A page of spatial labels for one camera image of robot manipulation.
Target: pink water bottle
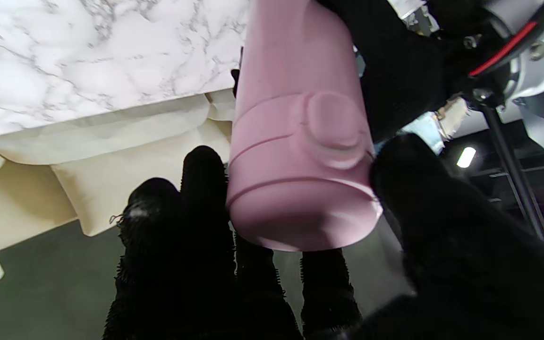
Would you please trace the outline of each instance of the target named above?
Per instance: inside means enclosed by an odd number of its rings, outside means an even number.
[[[227,206],[271,249],[351,245],[382,209],[352,39],[315,0],[254,0],[238,84]]]

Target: light fixture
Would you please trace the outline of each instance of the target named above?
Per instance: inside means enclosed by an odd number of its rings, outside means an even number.
[[[463,153],[461,154],[461,157],[459,157],[457,166],[460,168],[467,168],[471,164],[471,161],[473,160],[473,156],[475,155],[476,155],[476,150],[474,148],[465,148],[463,150]]]

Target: marble surface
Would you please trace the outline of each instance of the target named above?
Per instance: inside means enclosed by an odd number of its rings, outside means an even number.
[[[421,0],[391,0],[401,17]],[[0,0],[0,135],[233,86],[249,0]]]

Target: black metal rod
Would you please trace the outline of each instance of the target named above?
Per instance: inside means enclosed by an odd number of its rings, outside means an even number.
[[[533,228],[535,235],[544,241],[544,218],[535,199],[535,194],[522,171],[522,165],[516,158],[512,147],[503,133],[503,123],[499,118],[496,108],[482,105],[481,110],[490,128],[490,136],[503,163],[503,167],[509,174],[509,183],[513,190],[520,210]]]

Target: gray floor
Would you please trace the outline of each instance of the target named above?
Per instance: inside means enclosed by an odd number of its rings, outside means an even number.
[[[100,338],[114,298],[114,275],[123,251],[117,230],[85,237],[78,222],[0,251],[0,340]],[[409,293],[399,243],[382,219],[360,243],[347,247],[356,299],[364,314],[397,294]],[[274,257],[287,298],[298,316],[303,304],[300,254]]]

